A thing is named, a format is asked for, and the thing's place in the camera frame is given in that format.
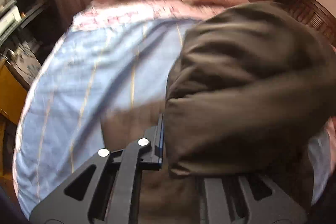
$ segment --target bed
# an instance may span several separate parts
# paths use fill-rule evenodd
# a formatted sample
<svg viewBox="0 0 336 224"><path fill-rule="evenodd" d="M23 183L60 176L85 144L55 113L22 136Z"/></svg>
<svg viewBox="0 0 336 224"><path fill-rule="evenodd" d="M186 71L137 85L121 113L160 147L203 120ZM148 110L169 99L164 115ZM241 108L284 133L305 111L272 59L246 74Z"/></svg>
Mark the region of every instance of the bed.
<svg viewBox="0 0 336 224"><path fill-rule="evenodd" d="M181 0L93 1L73 18L33 82L17 128L13 180L26 217L104 147L102 115L165 98L185 32L223 10ZM329 143L325 129L310 142L313 202L332 170Z"/></svg>

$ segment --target brown fabric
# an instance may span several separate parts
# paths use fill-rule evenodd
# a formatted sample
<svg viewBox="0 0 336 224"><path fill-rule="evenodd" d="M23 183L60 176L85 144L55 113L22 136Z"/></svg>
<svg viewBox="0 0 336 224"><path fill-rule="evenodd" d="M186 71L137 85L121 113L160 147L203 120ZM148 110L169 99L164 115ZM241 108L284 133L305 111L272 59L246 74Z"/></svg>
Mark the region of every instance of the brown fabric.
<svg viewBox="0 0 336 224"><path fill-rule="evenodd" d="M164 101L152 102L132 110L110 113L102 121L105 147L125 148L157 125ZM193 178L172 179L165 159L159 171L143 171L140 192L139 224L196 224L199 207Z"/></svg>
<svg viewBox="0 0 336 224"><path fill-rule="evenodd" d="M335 113L335 68L331 47L275 4L233 7L189 30L167 83L171 171L263 170L308 208L307 143Z"/></svg>

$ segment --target bed sheet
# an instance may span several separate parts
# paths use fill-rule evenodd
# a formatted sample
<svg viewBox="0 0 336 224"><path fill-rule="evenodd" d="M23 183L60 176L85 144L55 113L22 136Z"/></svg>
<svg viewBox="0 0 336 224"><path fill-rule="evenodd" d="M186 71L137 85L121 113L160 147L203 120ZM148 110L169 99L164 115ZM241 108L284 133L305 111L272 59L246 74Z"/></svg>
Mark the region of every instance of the bed sheet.
<svg viewBox="0 0 336 224"><path fill-rule="evenodd" d="M223 11L178 0L90 6L56 43L27 95L17 128L14 188L31 210L104 147L100 117L164 99L166 80L186 30ZM329 175L325 131L311 140L319 196Z"/></svg>

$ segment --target triangular cutout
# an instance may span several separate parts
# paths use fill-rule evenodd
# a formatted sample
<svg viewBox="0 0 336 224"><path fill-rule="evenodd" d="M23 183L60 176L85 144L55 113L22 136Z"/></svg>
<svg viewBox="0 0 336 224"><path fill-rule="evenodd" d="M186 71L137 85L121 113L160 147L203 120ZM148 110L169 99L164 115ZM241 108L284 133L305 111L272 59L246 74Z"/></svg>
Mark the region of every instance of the triangular cutout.
<svg viewBox="0 0 336 224"><path fill-rule="evenodd" d="M67 188L64 189L64 194L78 201L82 201L95 170L96 165L90 165Z"/></svg>

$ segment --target round metal bolt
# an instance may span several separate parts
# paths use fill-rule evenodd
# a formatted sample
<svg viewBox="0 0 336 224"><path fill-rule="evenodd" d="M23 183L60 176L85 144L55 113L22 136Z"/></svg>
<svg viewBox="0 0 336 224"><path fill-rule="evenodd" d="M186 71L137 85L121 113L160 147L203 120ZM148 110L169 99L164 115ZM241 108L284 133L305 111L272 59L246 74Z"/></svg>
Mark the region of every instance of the round metal bolt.
<svg viewBox="0 0 336 224"><path fill-rule="evenodd" d="M109 151L105 148L102 148L98 151L98 155L101 156L101 157L106 157L109 155Z"/></svg>
<svg viewBox="0 0 336 224"><path fill-rule="evenodd" d="M138 140L138 145L145 146L149 144L149 139L142 138Z"/></svg>

